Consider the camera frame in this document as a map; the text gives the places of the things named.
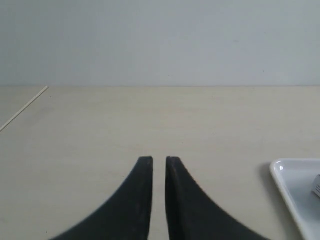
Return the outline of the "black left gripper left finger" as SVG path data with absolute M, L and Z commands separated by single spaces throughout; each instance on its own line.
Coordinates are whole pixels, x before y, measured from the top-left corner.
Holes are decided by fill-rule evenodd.
M 147 240 L 153 200 L 153 158 L 142 156 L 100 208 L 55 240 Z

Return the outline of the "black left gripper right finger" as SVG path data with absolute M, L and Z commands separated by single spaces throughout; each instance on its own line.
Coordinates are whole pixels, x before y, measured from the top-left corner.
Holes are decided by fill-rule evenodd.
M 166 158 L 165 209 L 171 240 L 262 240 L 201 189 L 179 157 Z

